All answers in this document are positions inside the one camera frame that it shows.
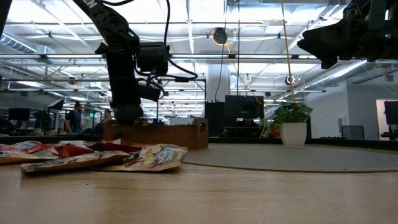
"man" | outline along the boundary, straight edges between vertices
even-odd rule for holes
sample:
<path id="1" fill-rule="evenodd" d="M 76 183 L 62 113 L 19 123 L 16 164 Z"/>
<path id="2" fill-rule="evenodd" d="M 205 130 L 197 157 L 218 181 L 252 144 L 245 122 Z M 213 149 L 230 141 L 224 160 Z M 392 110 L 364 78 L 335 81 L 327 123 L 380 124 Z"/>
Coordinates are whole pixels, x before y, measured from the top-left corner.
<path id="1" fill-rule="evenodd" d="M 79 134 L 83 129 L 81 125 L 81 104 L 79 101 L 75 103 L 75 109 L 65 116 L 65 129 L 68 134 Z"/>
<path id="2" fill-rule="evenodd" d="M 251 118 L 244 118 L 243 121 L 236 122 L 237 127 L 250 127 L 250 128 L 258 128 L 259 125 L 256 124 Z"/>
<path id="3" fill-rule="evenodd" d="M 102 120 L 103 124 L 106 124 L 108 121 L 112 120 L 111 110 L 106 109 L 104 112 L 104 119 Z"/>

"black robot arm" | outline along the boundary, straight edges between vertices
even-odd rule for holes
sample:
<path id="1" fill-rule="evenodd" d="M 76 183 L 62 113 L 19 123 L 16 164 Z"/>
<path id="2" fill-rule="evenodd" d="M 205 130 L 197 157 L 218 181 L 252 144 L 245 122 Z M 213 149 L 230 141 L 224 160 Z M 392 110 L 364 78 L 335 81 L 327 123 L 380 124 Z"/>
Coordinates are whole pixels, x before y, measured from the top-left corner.
<path id="1" fill-rule="evenodd" d="M 304 32 L 298 46 L 319 58 L 325 69 L 337 60 L 398 59 L 397 6 L 398 0 L 353 0 L 341 21 Z"/>
<path id="2" fill-rule="evenodd" d="M 134 76 L 136 63 L 140 75 L 165 75 L 168 69 L 168 51 L 162 42 L 140 44 L 139 37 L 129 28 L 123 16 L 101 0 L 73 0 L 93 21 L 104 38 L 96 54 L 104 54 L 112 92 L 111 107 L 116 120 L 123 125 L 134 123 L 143 116 L 141 97 L 157 101 L 159 88 L 139 85 Z"/>

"table surface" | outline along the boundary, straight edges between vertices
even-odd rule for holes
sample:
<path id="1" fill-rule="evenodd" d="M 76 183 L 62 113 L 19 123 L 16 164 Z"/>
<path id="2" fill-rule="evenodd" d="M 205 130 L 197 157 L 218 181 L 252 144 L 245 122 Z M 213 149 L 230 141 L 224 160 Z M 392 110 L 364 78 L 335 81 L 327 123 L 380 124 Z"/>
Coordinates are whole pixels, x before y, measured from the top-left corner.
<path id="1" fill-rule="evenodd" d="M 0 223 L 397 223 L 398 172 L 306 174 L 184 164 L 174 173 L 37 177 L 0 166 Z"/>

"gray rug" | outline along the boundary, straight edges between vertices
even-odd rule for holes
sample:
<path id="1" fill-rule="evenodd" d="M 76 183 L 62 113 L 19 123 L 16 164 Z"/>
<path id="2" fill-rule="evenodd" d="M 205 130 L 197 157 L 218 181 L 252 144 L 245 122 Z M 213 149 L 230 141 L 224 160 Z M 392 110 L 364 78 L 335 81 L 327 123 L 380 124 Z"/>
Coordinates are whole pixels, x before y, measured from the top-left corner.
<path id="1" fill-rule="evenodd" d="M 210 144 L 189 150 L 184 163 L 238 169 L 289 172 L 398 171 L 398 153 L 335 146 Z"/>

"food packaging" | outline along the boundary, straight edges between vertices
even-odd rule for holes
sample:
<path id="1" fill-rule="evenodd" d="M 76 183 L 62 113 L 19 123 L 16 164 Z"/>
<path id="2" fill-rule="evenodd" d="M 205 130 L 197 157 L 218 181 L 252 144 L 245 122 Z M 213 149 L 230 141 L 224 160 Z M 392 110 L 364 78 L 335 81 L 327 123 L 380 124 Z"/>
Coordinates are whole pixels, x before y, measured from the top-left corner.
<path id="1" fill-rule="evenodd" d="M 0 165 L 19 164 L 24 162 L 42 162 L 51 159 L 58 159 L 58 156 L 45 150 L 31 154 L 13 151 L 0 152 Z"/>
<path id="2" fill-rule="evenodd" d="M 24 141 L 9 146 L 0 146 L 0 152 L 12 151 L 21 153 L 34 153 L 39 152 L 48 146 L 43 145 L 38 141 Z"/>
<path id="3" fill-rule="evenodd" d="M 61 146 L 54 146 L 54 149 L 58 155 L 62 157 L 80 156 L 88 153 L 94 152 L 92 149 L 88 148 L 82 144 L 63 144 Z"/>
<path id="4" fill-rule="evenodd" d="M 35 164 L 22 164 L 21 170 L 25 173 L 73 170 L 121 162 L 128 156 L 128 153 L 122 151 L 93 152 L 80 156 L 54 159 L 51 161 L 39 162 Z"/>
<path id="5" fill-rule="evenodd" d="M 132 152 L 123 163 L 115 166 L 101 167 L 103 171 L 161 171 L 179 169 L 187 154 L 186 147 L 158 144 L 144 146 L 141 150 Z"/>
<path id="6" fill-rule="evenodd" d="M 101 141 L 95 143 L 92 146 L 88 146 L 90 149 L 94 151 L 123 151 L 127 153 L 136 152 L 141 150 L 144 146 L 129 146 L 122 139 L 117 139 L 113 141 Z"/>

